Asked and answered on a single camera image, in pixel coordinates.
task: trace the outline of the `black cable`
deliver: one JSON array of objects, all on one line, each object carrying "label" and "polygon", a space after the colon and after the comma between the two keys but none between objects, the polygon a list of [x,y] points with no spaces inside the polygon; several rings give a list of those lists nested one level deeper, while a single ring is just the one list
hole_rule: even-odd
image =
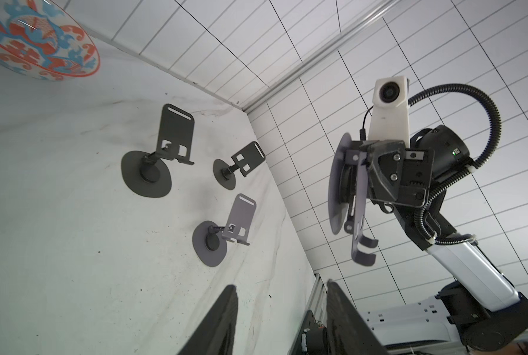
[{"label": "black cable", "polygon": [[367,115],[373,107],[374,106],[371,106],[371,108],[365,112],[365,118],[363,118],[363,128],[359,130],[360,140],[367,140],[367,130],[365,130],[365,124],[367,122]]},{"label": "black cable", "polygon": [[[426,239],[434,237],[434,235],[427,230],[424,224],[424,214],[427,213],[427,210],[430,207],[432,201],[438,195],[442,194],[447,188],[451,187],[454,183],[471,174],[473,170],[483,166],[483,164],[485,164],[487,160],[489,160],[493,152],[497,149],[498,142],[501,138],[501,117],[498,113],[497,106],[487,94],[475,88],[474,86],[458,83],[434,86],[433,88],[425,89],[424,91],[412,96],[408,100],[408,104],[412,106],[425,98],[443,93],[462,93],[465,95],[469,95],[475,100],[477,100],[485,109],[485,111],[487,112],[487,116],[489,117],[490,133],[489,140],[487,142],[487,145],[485,146],[485,149],[483,150],[481,155],[475,161],[473,161],[472,167],[464,167],[461,171],[453,174],[451,177],[445,179],[445,181],[433,188],[429,193],[427,203],[422,208],[415,210],[414,223],[416,224],[416,228],[418,229],[418,231],[420,231],[420,233],[422,233],[422,235],[424,235]],[[439,239],[438,236],[435,237],[435,243],[438,245],[459,244],[465,243],[466,241],[470,240],[466,238],[456,238],[455,240],[447,240]]]}]

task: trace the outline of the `black phone stand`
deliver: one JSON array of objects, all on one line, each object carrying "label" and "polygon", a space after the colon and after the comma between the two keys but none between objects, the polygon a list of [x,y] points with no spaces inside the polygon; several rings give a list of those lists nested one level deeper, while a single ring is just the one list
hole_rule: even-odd
[{"label": "black phone stand", "polygon": [[122,179],[126,186],[144,197],[163,197],[171,190],[171,175],[161,159],[174,160],[187,165],[195,120],[190,113],[172,104],[163,106],[156,151],[132,151],[121,162]]},{"label": "black phone stand", "polygon": [[213,174],[215,178],[222,187],[228,190],[234,190],[236,187],[235,171],[240,170],[242,176],[246,177],[266,160],[266,155],[262,152],[262,148],[260,148],[258,142],[252,141],[239,152],[232,155],[231,158],[234,161],[233,165],[228,165],[220,159],[213,162]]}]

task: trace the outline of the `round stand base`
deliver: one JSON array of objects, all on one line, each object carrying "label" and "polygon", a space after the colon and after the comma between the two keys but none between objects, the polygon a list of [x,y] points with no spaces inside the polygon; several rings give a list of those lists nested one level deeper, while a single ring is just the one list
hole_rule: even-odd
[{"label": "round stand base", "polygon": [[234,173],[228,175],[226,178],[221,173],[221,171],[227,167],[229,167],[229,165],[225,161],[220,159],[215,160],[213,162],[213,175],[215,175],[215,179],[217,179],[222,187],[227,190],[234,190],[236,187],[236,177],[234,177]]},{"label": "round stand base", "polygon": [[195,231],[193,231],[193,249],[197,253],[197,256],[206,266],[217,266],[225,259],[226,255],[226,241],[221,237],[218,237],[218,247],[216,250],[211,251],[207,246],[207,235],[209,226],[217,227],[214,222],[206,220],[199,224]]},{"label": "round stand base", "polygon": [[171,190],[168,166],[160,159],[148,169],[143,169],[142,158],[146,152],[132,151],[122,157],[120,167],[126,186],[144,197],[163,197]]}]

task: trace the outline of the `camera lens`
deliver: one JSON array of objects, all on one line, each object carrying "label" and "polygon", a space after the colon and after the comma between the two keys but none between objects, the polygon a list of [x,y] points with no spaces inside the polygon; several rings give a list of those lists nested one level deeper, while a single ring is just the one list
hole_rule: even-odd
[{"label": "camera lens", "polygon": [[380,89],[380,99],[383,102],[389,103],[398,98],[400,95],[400,87],[395,82],[387,82]]}]

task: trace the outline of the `decorative bowl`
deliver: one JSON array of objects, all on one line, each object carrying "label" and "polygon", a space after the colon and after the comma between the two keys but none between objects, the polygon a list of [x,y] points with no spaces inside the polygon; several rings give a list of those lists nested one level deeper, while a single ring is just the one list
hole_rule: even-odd
[{"label": "decorative bowl", "polygon": [[51,0],[0,0],[0,64],[41,80],[97,72],[89,35]]}]

